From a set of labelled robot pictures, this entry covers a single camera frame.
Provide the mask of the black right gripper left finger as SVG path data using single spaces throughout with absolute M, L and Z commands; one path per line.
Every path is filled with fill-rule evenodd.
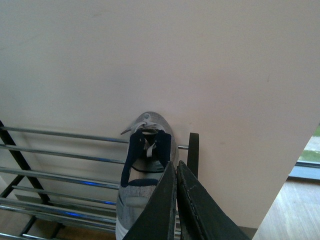
M 176 227 L 177 177 L 170 161 L 145 209 L 125 240 L 173 240 Z

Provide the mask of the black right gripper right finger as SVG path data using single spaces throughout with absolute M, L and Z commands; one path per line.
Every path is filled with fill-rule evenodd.
M 183 240 L 248 240 L 188 166 L 177 167 L 177 205 Z

